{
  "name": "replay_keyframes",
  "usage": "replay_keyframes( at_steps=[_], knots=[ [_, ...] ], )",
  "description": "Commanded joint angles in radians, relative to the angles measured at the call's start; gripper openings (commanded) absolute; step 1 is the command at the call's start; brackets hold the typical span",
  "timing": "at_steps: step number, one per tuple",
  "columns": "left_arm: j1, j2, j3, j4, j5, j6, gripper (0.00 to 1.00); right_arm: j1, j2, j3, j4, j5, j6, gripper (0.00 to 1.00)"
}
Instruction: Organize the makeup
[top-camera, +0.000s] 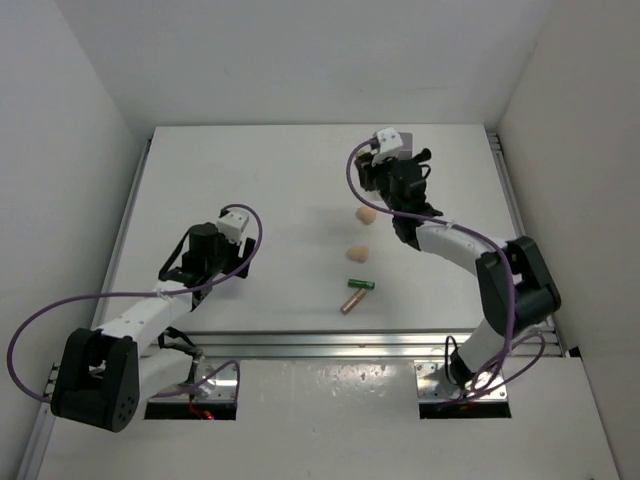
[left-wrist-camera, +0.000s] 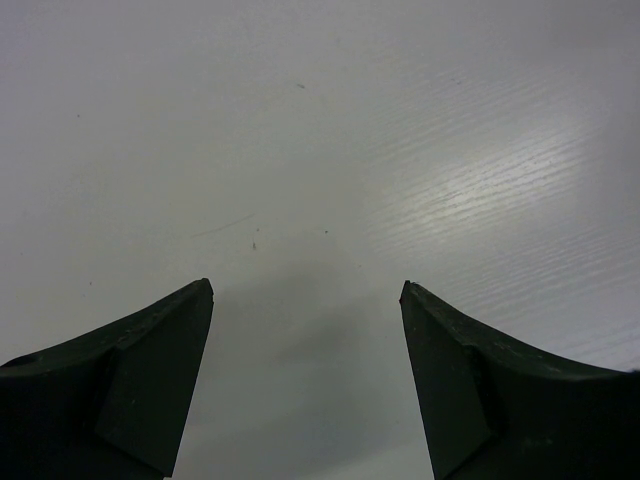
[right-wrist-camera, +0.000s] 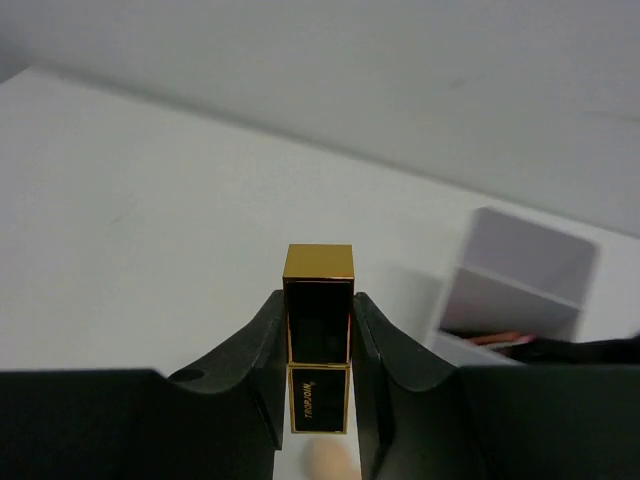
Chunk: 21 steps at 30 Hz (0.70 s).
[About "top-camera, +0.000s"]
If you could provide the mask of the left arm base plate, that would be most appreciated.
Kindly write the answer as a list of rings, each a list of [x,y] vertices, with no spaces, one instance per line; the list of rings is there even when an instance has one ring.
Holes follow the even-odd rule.
[[[213,401],[236,401],[240,390],[241,365],[237,360],[221,364],[200,363],[190,379],[172,389],[165,389],[153,399],[194,396]]]

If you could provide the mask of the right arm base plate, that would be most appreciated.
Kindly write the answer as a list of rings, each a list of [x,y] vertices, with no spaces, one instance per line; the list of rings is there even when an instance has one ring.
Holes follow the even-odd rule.
[[[504,379],[497,375],[490,382],[491,374],[482,373],[476,382],[469,381],[464,387],[451,383],[445,376],[442,359],[415,361],[417,396],[421,403],[439,404],[454,401],[495,403],[508,400]]]

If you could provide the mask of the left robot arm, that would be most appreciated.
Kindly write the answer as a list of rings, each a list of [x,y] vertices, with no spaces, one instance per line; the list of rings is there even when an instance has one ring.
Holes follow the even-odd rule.
[[[68,337],[50,401],[52,414],[119,432],[150,398],[195,389],[201,350],[164,339],[215,284],[247,277],[260,243],[245,236],[242,227],[221,222],[191,226],[160,268],[151,293],[98,328],[78,328]]]

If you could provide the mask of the black round makeup brush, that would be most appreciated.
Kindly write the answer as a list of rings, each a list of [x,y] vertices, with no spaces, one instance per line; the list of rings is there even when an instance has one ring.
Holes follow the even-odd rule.
[[[421,152],[419,152],[418,154],[416,154],[413,157],[413,160],[416,163],[422,163],[422,162],[428,162],[430,161],[432,158],[432,152],[430,149],[428,148],[424,148]]]

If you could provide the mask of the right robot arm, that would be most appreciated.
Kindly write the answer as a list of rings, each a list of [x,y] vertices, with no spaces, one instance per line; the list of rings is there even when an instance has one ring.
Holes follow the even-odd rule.
[[[477,374],[496,368],[515,337],[555,313],[561,296],[532,238],[498,241],[443,220],[426,198],[430,159],[428,149],[410,159],[390,157],[380,163],[370,152],[356,153],[348,163],[347,182],[351,189],[379,195],[384,204],[378,210],[391,214],[402,243],[477,279],[482,320],[444,366],[446,381],[463,388]]]

